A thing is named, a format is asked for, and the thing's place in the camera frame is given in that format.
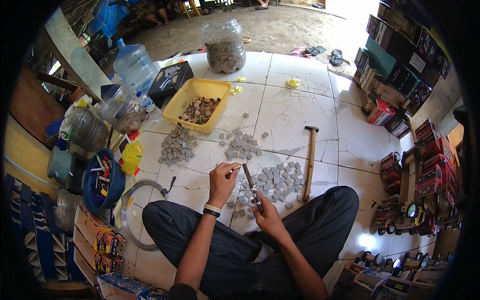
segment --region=hammer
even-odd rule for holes
[[[305,185],[305,192],[303,194],[303,201],[307,202],[310,196],[310,188],[312,187],[313,165],[315,164],[315,135],[318,132],[318,127],[305,126],[305,129],[310,130],[310,154],[308,156],[307,184]]]

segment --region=hand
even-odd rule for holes
[[[221,163],[215,169],[210,171],[210,198],[207,204],[222,208],[228,197],[232,195],[235,187],[235,178],[239,169],[230,171],[240,166],[240,163]]]
[[[290,238],[285,225],[283,225],[282,219],[278,214],[278,211],[267,198],[260,192],[260,201],[264,208],[264,214],[260,214],[256,206],[252,207],[252,212],[255,215],[255,221],[261,230],[271,235],[275,240],[279,241],[283,238]]]

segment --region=plastic water bottle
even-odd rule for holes
[[[126,45],[122,38],[115,42],[119,53],[113,62],[113,69],[134,92],[144,94],[153,84],[158,71],[142,44]]]
[[[142,92],[138,92],[137,97],[139,98],[140,106],[145,109],[147,114],[150,115],[150,118],[155,122],[160,122],[162,114],[158,107],[156,107],[155,103],[153,103],[152,99],[147,94],[142,94]]]

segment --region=black wristband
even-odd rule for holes
[[[208,208],[204,208],[204,214],[211,214],[215,217],[220,217],[220,214],[218,212],[214,212],[213,210]]]

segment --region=bracelet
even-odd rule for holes
[[[204,205],[204,208],[206,209],[210,209],[210,210],[213,210],[214,212],[217,212],[217,213],[221,213],[222,212],[222,209],[221,208],[218,208],[216,206],[213,206],[213,205],[210,205],[210,204],[206,204]]]
[[[218,212],[214,212],[211,209],[204,208],[204,214],[211,214],[214,217],[220,217],[220,214]]]

